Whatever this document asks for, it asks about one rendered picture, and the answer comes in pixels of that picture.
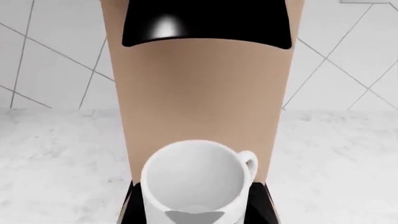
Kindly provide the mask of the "tan and black coffee machine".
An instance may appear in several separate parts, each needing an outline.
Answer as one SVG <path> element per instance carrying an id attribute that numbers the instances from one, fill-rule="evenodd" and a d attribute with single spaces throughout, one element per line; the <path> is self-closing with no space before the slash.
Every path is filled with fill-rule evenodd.
<path id="1" fill-rule="evenodd" d="M 132 180 L 117 224 L 147 224 L 141 173 L 179 141 L 258 159 L 244 224 L 280 224 L 266 185 L 305 0 L 100 0 Z"/>

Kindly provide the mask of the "white ceramic mug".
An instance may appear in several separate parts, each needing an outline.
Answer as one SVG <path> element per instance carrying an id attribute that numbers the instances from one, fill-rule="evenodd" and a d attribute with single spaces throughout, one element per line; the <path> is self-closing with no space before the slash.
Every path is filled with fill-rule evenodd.
<path id="1" fill-rule="evenodd" d="M 141 190 L 147 224 L 244 224 L 258 159 L 217 142 L 187 140 L 145 163 Z"/>

